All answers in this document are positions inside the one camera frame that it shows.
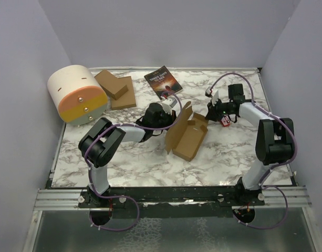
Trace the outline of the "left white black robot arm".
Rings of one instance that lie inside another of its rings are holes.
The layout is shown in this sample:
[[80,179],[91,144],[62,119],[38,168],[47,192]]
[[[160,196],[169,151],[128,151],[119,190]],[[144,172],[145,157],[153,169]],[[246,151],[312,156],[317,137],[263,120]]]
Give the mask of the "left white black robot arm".
[[155,131],[168,130],[175,122],[177,112],[165,103],[151,103],[145,114],[133,124],[114,124],[100,118],[78,144],[82,157],[88,165],[88,193],[97,207],[103,207],[108,195],[108,163],[119,145],[125,142],[142,143],[154,137]]

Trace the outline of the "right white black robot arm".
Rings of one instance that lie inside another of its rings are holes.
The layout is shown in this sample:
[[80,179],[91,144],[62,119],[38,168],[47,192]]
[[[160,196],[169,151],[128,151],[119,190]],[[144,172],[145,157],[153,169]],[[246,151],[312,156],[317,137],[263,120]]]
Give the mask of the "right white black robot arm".
[[242,118],[257,128],[256,159],[235,185],[234,200],[239,205],[246,205],[258,197],[269,173],[294,156],[293,121],[275,117],[256,102],[246,99],[240,83],[228,86],[229,102],[222,102],[218,92],[212,93],[212,88],[207,88],[205,95],[211,98],[207,104],[207,120],[226,126],[231,121],[230,115],[235,115],[234,122]]

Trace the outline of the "flat brown cardboard box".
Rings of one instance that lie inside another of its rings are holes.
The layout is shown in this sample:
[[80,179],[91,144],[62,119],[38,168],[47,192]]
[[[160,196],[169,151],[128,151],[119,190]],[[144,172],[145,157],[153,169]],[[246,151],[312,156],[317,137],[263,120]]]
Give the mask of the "flat brown cardboard box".
[[124,93],[118,100],[111,98],[111,109],[121,110],[136,107],[136,98],[131,76],[121,77],[119,80],[126,84],[128,91]]

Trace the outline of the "folded brown cardboard box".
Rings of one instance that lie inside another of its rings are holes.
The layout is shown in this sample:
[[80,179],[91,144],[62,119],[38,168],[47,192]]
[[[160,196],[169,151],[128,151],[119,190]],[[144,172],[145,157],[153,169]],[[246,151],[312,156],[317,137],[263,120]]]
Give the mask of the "folded brown cardboard box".
[[107,70],[95,75],[95,79],[106,94],[115,100],[118,100],[128,91],[127,85]]

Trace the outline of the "red toy ambulance car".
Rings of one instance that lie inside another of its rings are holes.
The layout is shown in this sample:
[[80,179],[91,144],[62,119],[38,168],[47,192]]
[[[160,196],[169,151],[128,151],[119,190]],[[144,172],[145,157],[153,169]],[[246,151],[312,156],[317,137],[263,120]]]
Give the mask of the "red toy ambulance car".
[[231,125],[231,121],[228,119],[228,117],[223,117],[220,120],[220,123],[223,127],[229,127]]

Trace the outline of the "dark paperback book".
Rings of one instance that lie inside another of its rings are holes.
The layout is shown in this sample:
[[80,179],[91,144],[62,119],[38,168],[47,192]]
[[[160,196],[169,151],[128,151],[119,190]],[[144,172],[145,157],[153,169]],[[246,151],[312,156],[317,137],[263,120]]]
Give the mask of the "dark paperback book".
[[183,90],[166,66],[145,75],[144,78],[161,100],[170,96],[169,92],[177,94]]

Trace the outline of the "cream orange cylindrical drawer unit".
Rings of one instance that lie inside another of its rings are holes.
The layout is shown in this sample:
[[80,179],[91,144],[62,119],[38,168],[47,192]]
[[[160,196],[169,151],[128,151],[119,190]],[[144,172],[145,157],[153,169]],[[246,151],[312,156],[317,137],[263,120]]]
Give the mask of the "cream orange cylindrical drawer unit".
[[71,65],[54,72],[47,88],[60,118],[70,125],[83,125],[99,118],[108,97],[88,68]]

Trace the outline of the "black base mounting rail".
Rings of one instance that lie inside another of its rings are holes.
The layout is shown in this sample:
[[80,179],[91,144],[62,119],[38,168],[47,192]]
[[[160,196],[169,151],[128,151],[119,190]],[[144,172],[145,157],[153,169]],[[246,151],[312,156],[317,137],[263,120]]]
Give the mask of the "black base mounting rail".
[[82,190],[78,201],[79,208],[115,218],[232,217],[232,207],[263,206],[264,196],[237,186],[111,187],[103,197]]

